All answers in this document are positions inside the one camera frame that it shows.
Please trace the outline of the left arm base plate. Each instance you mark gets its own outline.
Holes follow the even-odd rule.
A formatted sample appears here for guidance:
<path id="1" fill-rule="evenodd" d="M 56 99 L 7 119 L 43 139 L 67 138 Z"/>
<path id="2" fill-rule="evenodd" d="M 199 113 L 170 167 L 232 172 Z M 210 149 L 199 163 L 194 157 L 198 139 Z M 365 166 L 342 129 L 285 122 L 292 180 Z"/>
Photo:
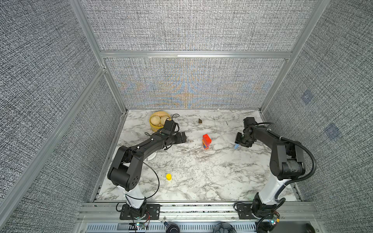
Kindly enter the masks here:
<path id="1" fill-rule="evenodd" d="M 159 204 L 146 204 L 139 209 L 130 207 L 124 204 L 120 211 L 120 220 L 159 220 L 160 216 Z"/>

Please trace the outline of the red rectangular block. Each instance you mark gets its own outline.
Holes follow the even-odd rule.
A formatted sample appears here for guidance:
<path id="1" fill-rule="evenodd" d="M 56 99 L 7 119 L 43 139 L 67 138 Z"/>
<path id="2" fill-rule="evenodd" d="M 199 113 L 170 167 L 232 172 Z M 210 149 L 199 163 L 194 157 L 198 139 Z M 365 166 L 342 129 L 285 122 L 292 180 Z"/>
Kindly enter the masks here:
<path id="1" fill-rule="evenodd" d="M 203 141 L 204 141 L 204 143 L 205 143 L 207 146 L 209 146 L 209 145 L 211 144 L 211 142 L 212 142 L 212 140 L 211 140 L 211 138 L 209 137 L 208 134 L 203 135 Z"/>

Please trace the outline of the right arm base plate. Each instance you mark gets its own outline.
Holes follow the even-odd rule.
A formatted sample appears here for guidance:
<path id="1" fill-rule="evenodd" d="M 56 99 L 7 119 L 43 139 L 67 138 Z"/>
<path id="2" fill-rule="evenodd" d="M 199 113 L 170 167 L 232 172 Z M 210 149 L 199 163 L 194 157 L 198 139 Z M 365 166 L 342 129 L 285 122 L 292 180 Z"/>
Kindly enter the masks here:
<path id="1" fill-rule="evenodd" d="M 241 220 L 256 219 L 255 215 L 252 213 L 251 203 L 235 203 L 234 209 L 236 210 L 239 219 Z"/>

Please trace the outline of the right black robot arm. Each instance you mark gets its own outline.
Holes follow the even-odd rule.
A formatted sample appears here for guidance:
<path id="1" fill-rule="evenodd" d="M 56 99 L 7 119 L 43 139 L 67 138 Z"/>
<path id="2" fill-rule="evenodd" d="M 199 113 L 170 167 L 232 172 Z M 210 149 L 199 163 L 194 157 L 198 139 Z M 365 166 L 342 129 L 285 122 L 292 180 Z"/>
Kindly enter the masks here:
<path id="1" fill-rule="evenodd" d="M 256 193 L 251 206 L 255 217 L 265 217 L 285 202 L 285 198 L 278 197 L 289 182 L 304 175 L 304 155 L 298 145 L 276 136 L 270 129 L 259 125 L 254 117 L 245 118 L 243 124 L 244 130 L 237 133 L 236 144 L 249 148 L 260 141 L 271 149 L 269 166 L 272 175 L 264 188 Z"/>

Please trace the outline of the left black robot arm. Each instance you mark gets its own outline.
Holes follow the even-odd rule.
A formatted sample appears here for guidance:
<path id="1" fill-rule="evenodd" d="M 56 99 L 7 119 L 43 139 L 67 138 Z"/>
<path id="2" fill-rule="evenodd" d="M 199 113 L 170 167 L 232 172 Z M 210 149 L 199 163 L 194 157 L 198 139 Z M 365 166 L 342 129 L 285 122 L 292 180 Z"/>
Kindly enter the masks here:
<path id="1" fill-rule="evenodd" d="M 147 159 L 159 150 L 186 143 L 186 135 L 180 132 L 179 124 L 168 117 L 163 128 L 148 136 L 148 139 L 131 147 L 121 146 L 108 170 L 107 178 L 113 185 L 124 190 L 125 210 L 134 218 L 144 217 L 147 210 L 147 197 L 139 186 L 142 168 Z"/>

